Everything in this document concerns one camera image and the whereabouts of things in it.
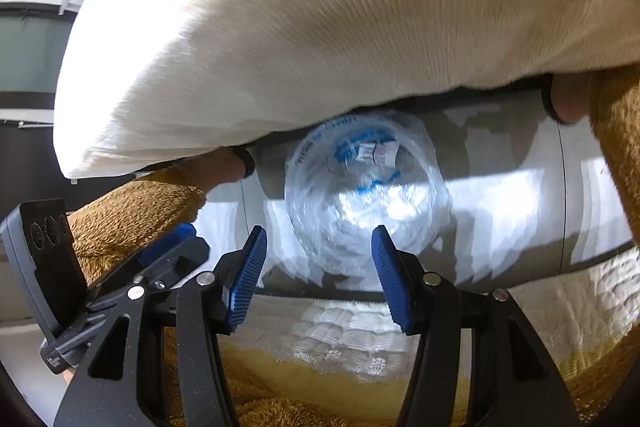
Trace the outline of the trash bin with clear liner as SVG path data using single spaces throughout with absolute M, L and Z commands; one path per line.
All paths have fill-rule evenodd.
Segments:
M 308 257 L 344 277 L 366 271 L 375 228 L 419 254 L 448 227 L 452 205 L 423 122 L 396 110 L 312 129 L 288 156 L 284 201 Z

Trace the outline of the brown fuzzy trousers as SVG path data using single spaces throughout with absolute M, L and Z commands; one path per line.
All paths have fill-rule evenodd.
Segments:
M 254 170 L 246 148 L 221 147 L 134 179 L 71 213 L 75 254 L 87 283 L 177 225 L 193 222 L 210 191 Z

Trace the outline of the white slippers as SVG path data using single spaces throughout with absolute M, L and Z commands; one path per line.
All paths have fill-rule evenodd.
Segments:
M 364 381 L 407 379 L 418 340 L 403 334 L 386 303 L 258 295 L 229 338 L 243 350 L 319 373 Z

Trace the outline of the beige bed blanket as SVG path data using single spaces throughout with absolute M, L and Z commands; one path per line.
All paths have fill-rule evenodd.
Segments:
M 356 106 L 639 58 L 639 0 L 85 0 L 53 144 L 121 176 Z

